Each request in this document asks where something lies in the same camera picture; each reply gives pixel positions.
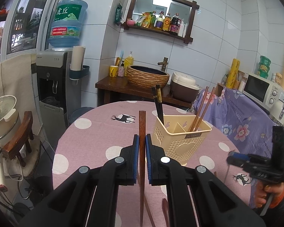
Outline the person's right hand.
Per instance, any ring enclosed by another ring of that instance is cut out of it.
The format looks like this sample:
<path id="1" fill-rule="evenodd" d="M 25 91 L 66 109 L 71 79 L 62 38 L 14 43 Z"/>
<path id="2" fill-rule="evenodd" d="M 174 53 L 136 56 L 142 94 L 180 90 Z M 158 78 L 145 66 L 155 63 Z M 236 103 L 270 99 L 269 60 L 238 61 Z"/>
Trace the person's right hand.
<path id="1" fill-rule="evenodd" d="M 256 208 L 261 208 L 266 205 L 266 198 L 268 194 L 273 194 L 273 199 L 269 207 L 275 208 L 284 198 L 284 183 L 264 185 L 262 181 L 258 181 L 254 194 L 254 203 Z"/>

